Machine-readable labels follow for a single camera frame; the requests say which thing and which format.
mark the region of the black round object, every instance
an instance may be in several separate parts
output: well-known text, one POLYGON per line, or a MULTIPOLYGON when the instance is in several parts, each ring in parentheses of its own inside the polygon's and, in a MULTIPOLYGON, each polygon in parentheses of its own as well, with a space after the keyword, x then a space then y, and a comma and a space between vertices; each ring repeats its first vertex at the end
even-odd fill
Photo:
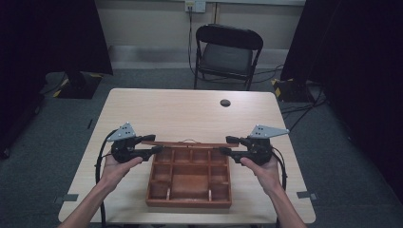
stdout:
POLYGON ((221 106, 227 107, 227 106, 231 105, 231 102, 226 99, 222 99, 220 101, 220 104, 221 104, 221 106))

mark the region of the gray carpet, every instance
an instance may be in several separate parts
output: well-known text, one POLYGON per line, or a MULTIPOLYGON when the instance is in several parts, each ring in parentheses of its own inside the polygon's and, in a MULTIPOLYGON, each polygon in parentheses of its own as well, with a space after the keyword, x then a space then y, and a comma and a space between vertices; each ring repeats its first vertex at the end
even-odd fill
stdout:
MULTIPOLYGON (((270 75, 257 75, 254 81, 270 75)), ((49 74, 44 91, 62 77, 62 73, 49 74)), ((199 82, 199 89, 244 90, 237 81, 218 82, 199 82)), ((61 204, 54 201, 67 193, 107 94, 114 87, 190 89, 193 77, 189 69, 121 69, 104 77, 91 100, 55 99, 48 93, 39 114, 10 148, 10 158, 0 161, 0 227, 59 224, 61 204)), ((311 89, 316 97, 319 88, 311 89)), ((273 88, 265 81, 252 84, 251 90, 273 88)), ((279 103, 283 110, 304 105, 279 103)), ((284 114, 287 127, 302 113, 284 114)), ((371 161, 350 143, 343 121, 327 104, 304 116, 290 138, 306 186, 318 196, 313 200, 317 221, 310 227, 403 227, 402 205, 371 161)))

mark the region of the person's left hand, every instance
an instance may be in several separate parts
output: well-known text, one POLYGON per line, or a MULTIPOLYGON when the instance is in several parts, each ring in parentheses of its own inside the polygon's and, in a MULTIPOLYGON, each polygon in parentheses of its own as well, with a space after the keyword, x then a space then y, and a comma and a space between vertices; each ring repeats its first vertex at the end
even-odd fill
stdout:
POLYGON ((100 181, 106 185, 108 192, 115 190, 118 183, 130 171, 130 169, 143 161, 142 157, 134 158, 125 163, 117 162, 110 152, 106 156, 104 171, 100 181))

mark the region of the dark curtain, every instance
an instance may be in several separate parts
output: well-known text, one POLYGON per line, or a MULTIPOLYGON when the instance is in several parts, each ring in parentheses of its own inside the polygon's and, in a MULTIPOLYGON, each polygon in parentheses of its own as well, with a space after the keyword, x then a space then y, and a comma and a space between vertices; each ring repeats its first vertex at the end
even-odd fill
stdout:
POLYGON ((281 79, 323 83, 354 143, 403 201, 403 2, 335 2, 307 0, 281 79), (323 5, 333 13, 319 17, 323 5))
POLYGON ((94 0, 0 0, 2 139, 45 76, 66 69, 112 74, 94 0))

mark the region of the human hand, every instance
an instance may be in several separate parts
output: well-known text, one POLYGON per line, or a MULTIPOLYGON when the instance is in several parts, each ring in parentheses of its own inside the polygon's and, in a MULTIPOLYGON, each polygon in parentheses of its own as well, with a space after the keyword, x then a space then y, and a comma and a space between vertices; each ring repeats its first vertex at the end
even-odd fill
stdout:
POLYGON ((115 190, 118 183, 130 171, 130 169, 143 161, 142 157, 134 158, 125 163, 117 162, 110 152, 106 156, 104 171, 100 182, 102 182, 108 192, 115 190))
POLYGON ((275 157, 272 157, 269 162, 262 166, 258 166, 247 158, 241 158, 240 162, 254 172, 261 187, 263 187, 264 193, 268 196, 281 187, 278 176, 278 160, 275 157))

